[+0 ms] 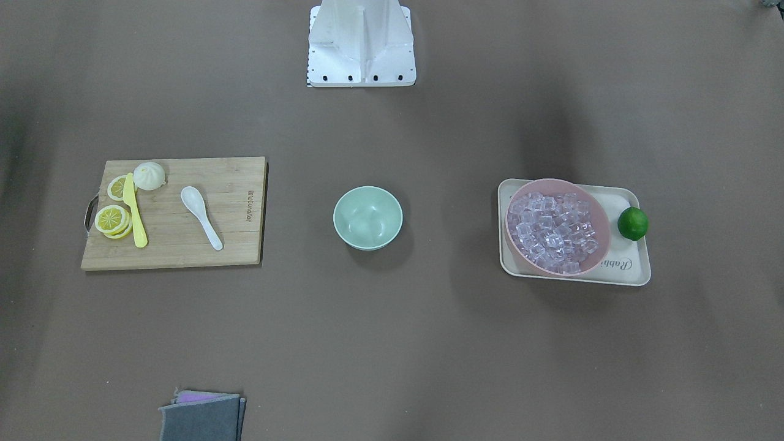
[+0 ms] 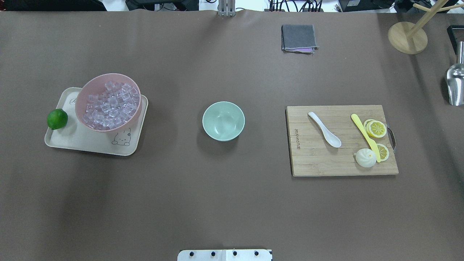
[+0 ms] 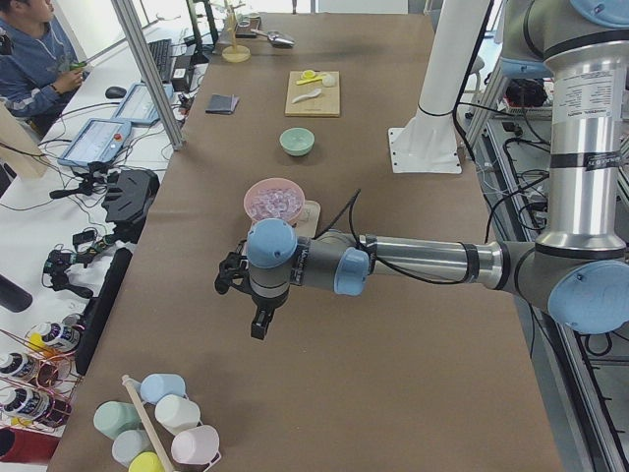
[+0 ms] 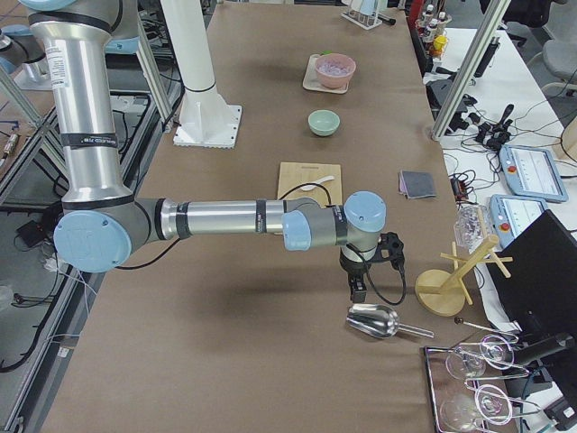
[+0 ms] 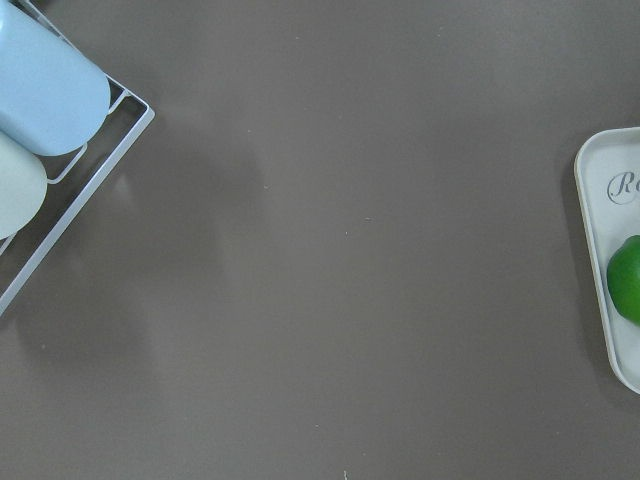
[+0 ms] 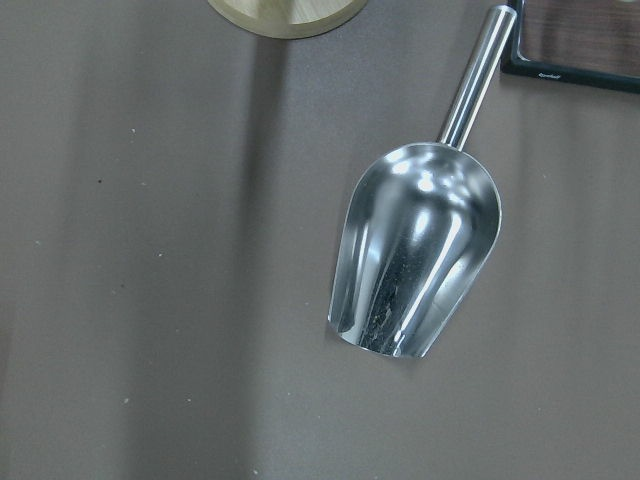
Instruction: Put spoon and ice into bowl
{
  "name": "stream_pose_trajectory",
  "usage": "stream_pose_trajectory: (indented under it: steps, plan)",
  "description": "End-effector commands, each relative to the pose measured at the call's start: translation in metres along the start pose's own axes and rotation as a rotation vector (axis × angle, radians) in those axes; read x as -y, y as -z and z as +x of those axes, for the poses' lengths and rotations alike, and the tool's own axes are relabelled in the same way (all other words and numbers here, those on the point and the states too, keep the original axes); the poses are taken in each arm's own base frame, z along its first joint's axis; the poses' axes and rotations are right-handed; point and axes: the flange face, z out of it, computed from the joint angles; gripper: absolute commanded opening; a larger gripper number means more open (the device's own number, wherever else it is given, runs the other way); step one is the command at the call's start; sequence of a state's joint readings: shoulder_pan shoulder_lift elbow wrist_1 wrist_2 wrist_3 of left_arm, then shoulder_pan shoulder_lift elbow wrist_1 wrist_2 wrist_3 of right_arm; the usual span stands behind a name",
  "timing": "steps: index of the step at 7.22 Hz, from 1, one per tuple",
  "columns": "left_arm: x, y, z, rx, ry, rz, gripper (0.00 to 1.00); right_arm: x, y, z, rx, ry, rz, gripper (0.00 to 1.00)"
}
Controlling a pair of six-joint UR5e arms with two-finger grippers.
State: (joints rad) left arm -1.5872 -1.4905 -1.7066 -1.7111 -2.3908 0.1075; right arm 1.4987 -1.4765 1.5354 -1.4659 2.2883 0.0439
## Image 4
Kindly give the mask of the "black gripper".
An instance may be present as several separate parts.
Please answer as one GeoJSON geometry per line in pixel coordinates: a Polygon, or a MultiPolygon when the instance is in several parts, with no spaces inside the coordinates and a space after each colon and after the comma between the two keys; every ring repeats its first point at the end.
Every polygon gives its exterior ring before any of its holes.
{"type": "Polygon", "coordinates": [[[347,273],[348,284],[351,287],[351,302],[363,303],[367,293],[365,276],[368,274],[371,264],[365,260],[363,254],[354,245],[341,247],[339,263],[347,273]]]}

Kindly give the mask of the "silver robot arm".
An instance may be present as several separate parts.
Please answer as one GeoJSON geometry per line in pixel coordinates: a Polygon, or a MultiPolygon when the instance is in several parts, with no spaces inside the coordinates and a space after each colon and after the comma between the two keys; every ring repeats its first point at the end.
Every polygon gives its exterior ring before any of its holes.
{"type": "Polygon", "coordinates": [[[53,239],[59,257],[84,272],[123,268],[132,253],[159,240],[192,235],[273,233],[290,251],[340,247],[351,299],[364,301],[372,264],[394,262],[399,240],[384,232],[386,206],[370,191],[342,205],[293,200],[182,202],[136,198],[120,173],[105,46],[133,36],[133,1],[30,1],[32,34],[48,58],[60,141],[69,174],[63,218],[53,239]]]}

